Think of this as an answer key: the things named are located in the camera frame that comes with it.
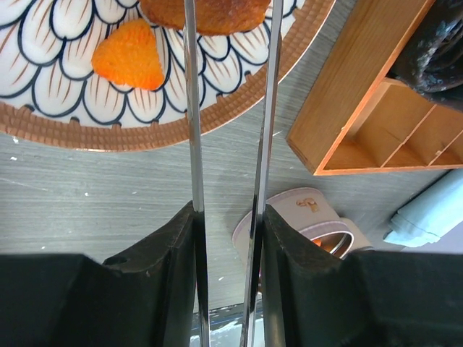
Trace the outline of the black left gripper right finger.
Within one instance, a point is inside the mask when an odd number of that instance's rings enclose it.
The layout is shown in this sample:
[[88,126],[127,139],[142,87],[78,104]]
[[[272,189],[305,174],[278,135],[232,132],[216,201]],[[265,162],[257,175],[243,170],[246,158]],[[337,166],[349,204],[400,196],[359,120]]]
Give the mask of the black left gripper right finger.
[[267,346],[460,346],[462,256],[351,252],[339,259],[272,208],[261,265]]

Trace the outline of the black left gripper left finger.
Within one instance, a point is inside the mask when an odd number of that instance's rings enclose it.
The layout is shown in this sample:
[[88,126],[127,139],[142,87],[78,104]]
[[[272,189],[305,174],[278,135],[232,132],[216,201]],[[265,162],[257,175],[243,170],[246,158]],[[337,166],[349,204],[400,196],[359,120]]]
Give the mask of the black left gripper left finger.
[[98,263],[1,256],[3,346],[188,346],[195,302],[192,205]]

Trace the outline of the tall pink lunch tin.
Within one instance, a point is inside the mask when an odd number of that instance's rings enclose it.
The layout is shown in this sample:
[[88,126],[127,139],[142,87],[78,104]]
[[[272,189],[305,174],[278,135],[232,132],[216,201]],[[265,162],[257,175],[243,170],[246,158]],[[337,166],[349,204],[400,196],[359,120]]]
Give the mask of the tall pink lunch tin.
[[354,222],[339,217],[317,189],[290,189],[269,198],[267,203],[294,230],[338,258],[373,248]]

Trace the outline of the brown fried cutlet piece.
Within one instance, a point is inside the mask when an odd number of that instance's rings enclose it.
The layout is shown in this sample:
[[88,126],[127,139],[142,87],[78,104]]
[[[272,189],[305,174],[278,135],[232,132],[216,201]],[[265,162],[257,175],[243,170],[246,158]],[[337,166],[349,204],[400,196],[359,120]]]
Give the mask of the brown fried cutlet piece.
[[[267,0],[196,1],[196,30],[201,35],[231,35],[253,30],[263,23],[269,4]],[[156,25],[175,30],[184,28],[182,0],[144,0],[140,8]]]

